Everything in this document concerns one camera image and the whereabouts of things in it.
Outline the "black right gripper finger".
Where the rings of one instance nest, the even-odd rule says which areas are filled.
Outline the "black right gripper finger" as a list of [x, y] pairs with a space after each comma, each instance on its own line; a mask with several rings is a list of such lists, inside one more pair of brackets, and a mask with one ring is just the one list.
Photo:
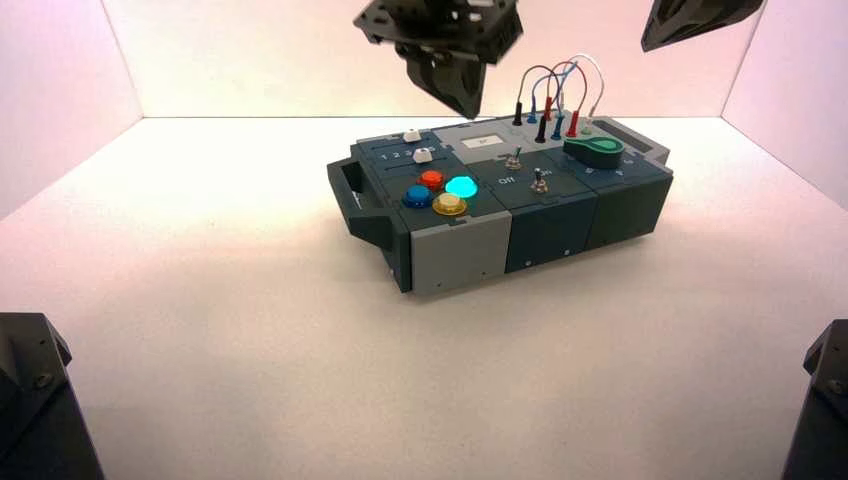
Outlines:
[[656, 0], [641, 37], [650, 52], [742, 22], [757, 12], [764, 0]]

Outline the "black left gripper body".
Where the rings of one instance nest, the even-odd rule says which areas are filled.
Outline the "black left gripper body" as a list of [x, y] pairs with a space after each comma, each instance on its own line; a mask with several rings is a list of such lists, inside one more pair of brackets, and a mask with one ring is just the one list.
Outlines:
[[373, 44], [392, 44], [400, 56], [491, 65], [523, 34], [515, 1], [371, 1], [353, 25]]

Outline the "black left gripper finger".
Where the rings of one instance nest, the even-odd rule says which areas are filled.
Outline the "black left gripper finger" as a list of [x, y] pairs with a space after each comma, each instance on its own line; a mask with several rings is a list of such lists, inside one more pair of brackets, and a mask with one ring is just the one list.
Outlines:
[[412, 83], [455, 113], [468, 118], [469, 93], [465, 86], [468, 62], [439, 52], [428, 52], [421, 47], [397, 43], [396, 53], [406, 62], [406, 72]]
[[437, 97], [466, 119], [479, 115], [486, 65], [479, 60], [442, 53], [437, 57]]

